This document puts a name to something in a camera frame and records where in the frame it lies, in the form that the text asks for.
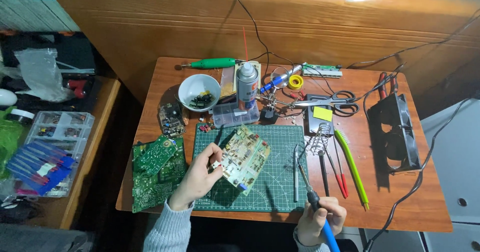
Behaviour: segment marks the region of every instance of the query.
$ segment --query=tape roll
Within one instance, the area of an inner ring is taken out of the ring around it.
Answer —
[[[292,90],[298,90],[303,86],[303,78],[299,75],[293,75],[288,80],[288,87]]]

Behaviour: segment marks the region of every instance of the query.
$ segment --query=green brush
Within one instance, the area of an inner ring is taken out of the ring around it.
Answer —
[[[353,173],[353,180],[355,181],[355,184],[357,185],[358,191],[360,192],[360,198],[365,205],[365,207],[370,210],[368,207],[368,198],[367,194],[365,193],[365,189],[363,189],[363,184],[362,184],[362,179],[360,179],[359,172],[357,170],[357,166],[355,165],[355,161],[353,161],[353,156],[352,153],[350,152],[350,148],[348,145],[348,139],[345,133],[342,131],[336,130],[335,129],[335,136],[338,139],[338,142],[340,145],[342,145],[343,150],[345,151],[346,155],[346,160],[348,162],[348,165],[350,166],[350,169],[352,170]]]

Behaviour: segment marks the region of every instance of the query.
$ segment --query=computer fan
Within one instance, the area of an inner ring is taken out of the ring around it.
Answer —
[[[396,173],[420,169],[419,154],[404,94],[395,93],[368,110],[375,163]]]

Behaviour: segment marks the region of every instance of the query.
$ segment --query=wooden table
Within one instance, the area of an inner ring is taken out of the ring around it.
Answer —
[[[161,134],[159,121],[157,118],[159,104],[174,102],[174,95],[177,94],[178,88],[182,81],[187,77],[203,73],[209,74],[220,80],[221,71],[215,70],[196,70],[187,69],[176,71],[175,65],[184,61],[192,62],[194,59],[181,58],[165,58],[161,57],[157,60],[155,71],[148,91],[143,113],[141,115],[140,124],[138,125],[134,143],[137,141],[151,142],[158,138]],[[270,65],[268,73],[270,73],[277,65]],[[265,77],[266,65],[262,65],[262,77]],[[361,96],[369,91],[377,82],[380,72],[366,70],[350,70],[343,69],[343,77],[340,79],[328,79],[328,83],[333,90],[351,90],[357,96]],[[320,88],[327,89],[327,85],[322,78],[304,78],[304,92],[306,94],[326,95]],[[405,76],[398,75],[398,92],[405,94],[408,99],[408,109],[415,131],[418,145],[418,153],[420,160],[423,162],[428,152],[427,141],[423,134],[417,110],[411,98]],[[291,101],[282,92],[277,92],[277,98],[280,101]],[[373,92],[367,100],[367,107],[373,106],[379,100],[378,92]],[[355,158],[358,172],[363,181],[363,186],[368,195],[370,210],[364,210],[361,200],[355,191],[352,176],[348,170],[348,165],[343,154],[340,159],[345,169],[345,177],[349,188],[349,197],[343,199],[339,190],[335,176],[330,165],[327,163],[328,182],[330,184],[330,195],[337,197],[340,205],[344,206],[348,212],[345,226],[380,229],[387,220],[388,214],[394,202],[404,196],[413,186],[417,179],[417,172],[409,174],[399,174],[390,176],[390,189],[377,188],[375,177],[375,166],[373,154],[370,149],[370,136],[367,120],[363,113],[362,103],[359,103],[360,111],[351,117],[334,116],[333,121],[337,129],[345,132],[350,140],[350,150]],[[190,122],[187,126],[187,132],[184,134],[185,154],[187,163],[191,163],[195,138],[195,125],[199,122],[199,114],[191,113]],[[303,119],[296,118],[298,125],[303,125]],[[291,119],[279,118],[277,125],[292,125]],[[329,145],[331,154],[334,154],[333,145]],[[320,163],[317,156],[309,155],[307,157],[308,171],[310,183],[322,195],[324,191]],[[123,177],[122,187],[117,198],[117,210],[132,210],[132,164],[129,162],[125,175]],[[162,206],[157,206],[146,210],[146,212],[159,213]],[[259,221],[275,221],[297,223],[302,215],[300,212],[277,213],[272,215],[269,212],[217,212],[217,211],[193,211],[193,216],[212,217],[212,218],[235,218]],[[447,212],[442,189],[435,172],[434,163],[432,161],[427,165],[423,174],[423,184],[421,188],[410,198],[402,202],[396,209],[393,222],[389,226],[390,230],[398,231],[440,231],[451,232],[452,223]]]

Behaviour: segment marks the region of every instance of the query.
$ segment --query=scissors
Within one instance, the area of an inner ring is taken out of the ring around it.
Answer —
[[[310,100],[310,101],[296,101],[291,105],[294,107],[313,107],[313,106],[331,106],[339,113],[351,115],[357,113],[360,107],[355,103],[357,97],[349,90],[339,90],[333,93],[330,98],[325,96],[324,99]]]

